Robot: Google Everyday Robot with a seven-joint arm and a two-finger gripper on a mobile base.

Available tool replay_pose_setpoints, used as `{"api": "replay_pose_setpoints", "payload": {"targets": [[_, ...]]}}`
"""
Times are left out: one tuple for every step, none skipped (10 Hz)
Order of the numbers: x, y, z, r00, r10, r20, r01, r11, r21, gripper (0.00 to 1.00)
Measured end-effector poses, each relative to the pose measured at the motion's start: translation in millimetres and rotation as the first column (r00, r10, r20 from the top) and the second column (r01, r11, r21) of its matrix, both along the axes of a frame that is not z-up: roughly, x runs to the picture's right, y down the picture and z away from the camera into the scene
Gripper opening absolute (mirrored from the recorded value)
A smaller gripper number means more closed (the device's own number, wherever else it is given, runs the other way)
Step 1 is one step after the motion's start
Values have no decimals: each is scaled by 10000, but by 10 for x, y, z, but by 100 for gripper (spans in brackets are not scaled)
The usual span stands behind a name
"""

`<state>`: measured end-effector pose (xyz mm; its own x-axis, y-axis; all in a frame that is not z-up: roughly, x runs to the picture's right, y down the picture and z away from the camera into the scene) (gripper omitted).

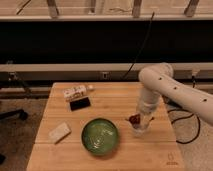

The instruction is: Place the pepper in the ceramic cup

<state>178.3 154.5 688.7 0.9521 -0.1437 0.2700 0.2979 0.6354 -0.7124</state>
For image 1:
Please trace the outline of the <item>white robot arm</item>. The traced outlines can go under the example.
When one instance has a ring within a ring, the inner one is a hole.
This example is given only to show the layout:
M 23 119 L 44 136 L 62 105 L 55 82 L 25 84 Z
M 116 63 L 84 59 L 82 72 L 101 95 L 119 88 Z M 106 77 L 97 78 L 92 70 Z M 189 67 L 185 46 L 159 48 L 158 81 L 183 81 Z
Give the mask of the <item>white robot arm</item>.
M 173 68 L 170 64 L 146 66 L 139 72 L 138 79 L 142 84 L 137 105 L 142 130 L 148 128 L 161 95 L 213 125 L 213 95 L 174 80 Z

